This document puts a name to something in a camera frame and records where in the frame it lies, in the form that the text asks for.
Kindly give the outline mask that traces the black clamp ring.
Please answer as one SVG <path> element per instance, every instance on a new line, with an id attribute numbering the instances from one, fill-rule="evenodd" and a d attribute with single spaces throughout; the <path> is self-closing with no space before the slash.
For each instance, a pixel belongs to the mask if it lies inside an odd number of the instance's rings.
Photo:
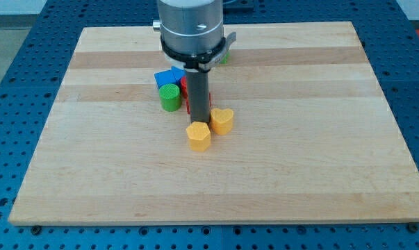
<path id="1" fill-rule="evenodd" d="M 229 53 L 230 46 L 236 41 L 237 33 L 232 32 L 223 37 L 213 49 L 200 54 L 183 54 L 169 48 L 161 36 L 161 46 L 166 60 L 175 67 L 184 69 L 195 69 L 198 72 L 209 72 L 211 68 L 220 64 Z"/>

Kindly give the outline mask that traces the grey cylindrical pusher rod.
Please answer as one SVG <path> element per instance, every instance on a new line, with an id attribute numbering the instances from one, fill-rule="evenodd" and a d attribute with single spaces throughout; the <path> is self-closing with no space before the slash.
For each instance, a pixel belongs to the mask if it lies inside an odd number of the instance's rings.
<path id="1" fill-rule="evenodd" d="M 210 121 L 208 74 L 186 69 L 186 86 L 191 122 Z"/>

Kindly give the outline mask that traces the green block behind arm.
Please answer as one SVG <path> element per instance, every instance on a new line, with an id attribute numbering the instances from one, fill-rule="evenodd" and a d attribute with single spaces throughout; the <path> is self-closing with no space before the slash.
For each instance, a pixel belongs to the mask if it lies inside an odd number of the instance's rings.
<path id="1" fill-rule="evenodd" d="M 229 55 L 230 55 L 230 53 L 229 53 L 229 52 L 227 52 L 227 53 L 225 54 L 225 56 L 223 57 L 223 59 L 220 61 L 220 63 L 221 63 L 221 64 L 226 64 L 226 63 L 227 63 L 227 61 L 228 61 L 228 59 L 229 59 Z"/>

